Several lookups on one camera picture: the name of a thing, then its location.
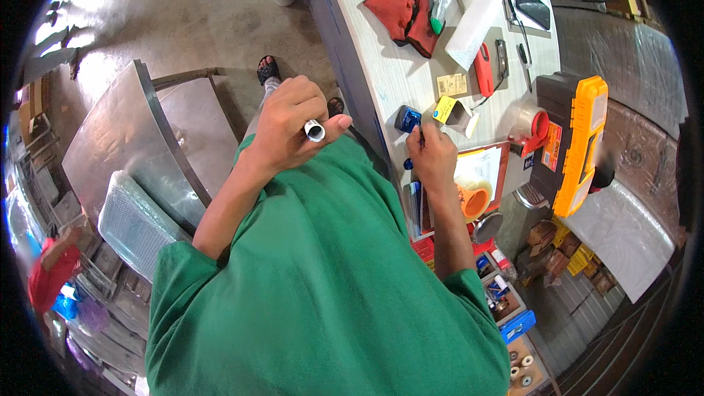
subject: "toolbox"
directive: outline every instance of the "toolbox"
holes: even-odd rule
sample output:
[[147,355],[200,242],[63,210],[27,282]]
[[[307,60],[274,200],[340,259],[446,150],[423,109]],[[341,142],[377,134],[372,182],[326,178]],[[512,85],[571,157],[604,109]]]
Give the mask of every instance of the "toolbox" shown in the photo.
[[608,87],[600,76],[565,72],[536,79],[538,106],[548,112],[547,144],[536,150],[530,183],[567,217],[582,206],[604,135]]

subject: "green t-shirt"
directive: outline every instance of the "green t-shirt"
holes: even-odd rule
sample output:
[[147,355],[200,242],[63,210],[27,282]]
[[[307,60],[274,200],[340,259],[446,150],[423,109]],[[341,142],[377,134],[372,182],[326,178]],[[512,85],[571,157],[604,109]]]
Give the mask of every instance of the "green t-shirt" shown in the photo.
[[392,184],[346,136],[267,184],[225,268],[189,243],[165,246],[149,319],[154,395],[508,388],[479,277],[435,277],[409,245]]

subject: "clipboard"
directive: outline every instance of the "clipboard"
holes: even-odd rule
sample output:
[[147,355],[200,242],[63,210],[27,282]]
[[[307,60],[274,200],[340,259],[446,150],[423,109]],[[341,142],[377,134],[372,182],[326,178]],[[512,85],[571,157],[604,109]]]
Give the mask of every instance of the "clipboard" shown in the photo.
[[[480,147],[470,148],[469,150],[463,150],[457,154],[458,157],[478,153],[483,150],[488,150],[491,148],[498,148],[501,150],[501,159],[498,167],[498,178],[496,180],[496,195],[494,200],[489,202],[485,214],[497,209],[501,206],[501,197],[503,196],[503,184],[506,180],[506,169],[508,168],[508,154],[510,153],[511,143],[510,141],[501,141],[499,143],[493,143],[489,145],[482,145]],[[413,239],[414,241],[422,240],[423,238],[429,237],[435,234],[435,224],[433,223],[432,216],[430,214],[430,208],[428,207],[427,196],[425,195],[425,188],[422,187],[421,200],[420,200],[420,236]]]
[[509,141],[501,141],[499,143],[482,145],[480,147],[470,148],[469,150],[463,150],[457,154],[458,157],[471,153],[478,153],[483,150],[488,150],[490,148],[497,147],[501,150],[501,159],[498,167],[498,178],[496,180],[496,193],[494,195],[494,200],[489,202],[485,214],[489,211],[493,211],[501,206],[501,197],[503,196],[503,183],[506,180],[506,169],[508,168],[508,154],[510,152],[511,143]]

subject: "concrete floor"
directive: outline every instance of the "concrete floor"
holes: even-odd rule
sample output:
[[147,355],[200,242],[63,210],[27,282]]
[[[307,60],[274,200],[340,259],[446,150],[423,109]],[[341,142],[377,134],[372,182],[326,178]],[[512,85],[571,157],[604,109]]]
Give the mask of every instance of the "concrete floor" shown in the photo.
[[69,47],[83,46],[76,81],[69,66],[51,73],[50,118],[63,152],[86,113],[132,59],[146,63],[152,78],[203,67],[226,71],[224,85],[248,123],[261,101],[256,66],[277,57],[284,77],[307,75],[326,96],[336,83],[303,0],[279,7],[273,0],[61,0],[66,2],[51,28],[84,28]]

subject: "yellow label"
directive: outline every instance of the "yellow label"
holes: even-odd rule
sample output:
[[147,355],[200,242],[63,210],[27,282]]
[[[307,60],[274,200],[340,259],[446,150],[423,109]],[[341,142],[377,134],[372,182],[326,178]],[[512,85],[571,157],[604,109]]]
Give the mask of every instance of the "yellow label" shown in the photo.
[[440,96],[452,96],[467,92],[467,76],[462,73],[439,76],[436,80]]
[[438,101],[438,105],[435,107],[435,111],[433,112],[433,118],[445,124],[456,102],[457,100],[454,98],[446,96],[440,97],[440,101]]

